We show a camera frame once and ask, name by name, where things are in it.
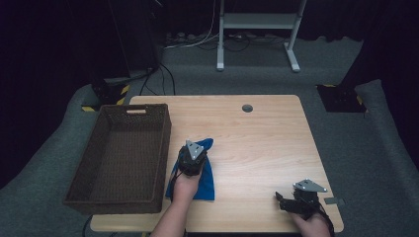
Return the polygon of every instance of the white stand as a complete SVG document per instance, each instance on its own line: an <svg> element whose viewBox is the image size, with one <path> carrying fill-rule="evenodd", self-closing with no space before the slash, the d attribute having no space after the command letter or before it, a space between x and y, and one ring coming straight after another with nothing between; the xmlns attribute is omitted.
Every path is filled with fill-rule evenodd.
<svg viewBox="0 0 419 237"><path fill-rule="evenodd" d="M293 30L290 42L284 47L294 72L300 68L293 53L296 34L301 23L307 0L301 0L296 14L252 14L252 13L224 13L224 0L221 0L219 10L219 39L216 57L216 70L224 70L224 29L288 29Z"/></svg>

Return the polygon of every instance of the gray carpet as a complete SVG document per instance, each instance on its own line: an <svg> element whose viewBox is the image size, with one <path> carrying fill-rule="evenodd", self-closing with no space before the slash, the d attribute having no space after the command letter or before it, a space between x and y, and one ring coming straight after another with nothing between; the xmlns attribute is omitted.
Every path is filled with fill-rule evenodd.
<svg viewBox="0 0 419 237"><path fill-rule="evenodd" d="M292 73L281 45L227 51L223 72L215 70L215 50L197 47L166 49L162 62L175 76L177 95L298 95L332 190L346 201L340 206L345 229L337 236L417 236L419 175L397 135L380 81L356 88L368 108L366 114L326 113L315 88L338 84L360 48L360 42L350 39L298 40L294 52L299 73ZM169 78L165 73L167 95L172 93ZM126 104L143 82L129 82ZM161 72L153 74L147 85L162 95ZM85 86L74 94L61 126L0 191L1 237L82 235L88 216L62 201L97 115L80 110L90 93ZM143 95L152 94L144 89ZM87 230L87 236L109 235Z"/></svg>

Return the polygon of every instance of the wicker basket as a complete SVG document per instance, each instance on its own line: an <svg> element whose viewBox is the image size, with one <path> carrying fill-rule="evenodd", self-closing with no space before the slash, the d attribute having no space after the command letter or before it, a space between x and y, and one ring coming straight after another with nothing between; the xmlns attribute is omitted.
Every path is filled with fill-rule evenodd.
<svg viewBox="0 0 419 237"><path fill-rule="evenodd" d="M84 214L161 211L168 107L103 106L64 204Z"/></svg>

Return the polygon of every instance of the blue towel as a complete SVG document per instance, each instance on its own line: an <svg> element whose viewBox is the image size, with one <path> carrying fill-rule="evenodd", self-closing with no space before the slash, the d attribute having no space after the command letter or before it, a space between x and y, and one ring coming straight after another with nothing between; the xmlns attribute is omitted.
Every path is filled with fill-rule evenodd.
<svg viewBox="0 0 419 237"><path fill-rule="evenodd" d="M212 138L207 138L201 141L195 142L204 147L205 150L210 150L213 144ZM178 167L178 162L175 163L172 174L176 171ZM170 182L167 186L166 197L170 197ZM210 159L207 159L203 167L203 173L198 184L198 191L194 196L194 199L203 199L203 200L215 200L215 191L213 188L213 176L212 168L210 167Z"/></svg>

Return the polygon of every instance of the metal stand leg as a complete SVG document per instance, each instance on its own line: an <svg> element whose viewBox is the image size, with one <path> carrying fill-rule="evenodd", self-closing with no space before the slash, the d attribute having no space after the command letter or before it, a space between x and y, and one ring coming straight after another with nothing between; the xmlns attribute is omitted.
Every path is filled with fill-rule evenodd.
<svg viewBox="0 0 419 237"><path fill-rule="evenodd" d="M224 0L221 0L219 10L218 49L216 52L216 70L224 70Z"/></svg>
<svg viewBox="0 0 419 237"><path fill-rule="evenodd" d="M302 13L304 12L306 2L307 0L301 0L301 3L299 4L298 12L296 13L295 22L293 24L291 40L290 42L284 43L284 47L286 49L288 58L290 60L290 64L293 69L293 72L299 72L301 70L299 68L298 62L296 62L295 54L293 53L293 44L295 43L296 34L298 32L299 24L301 23Z"/></svg>

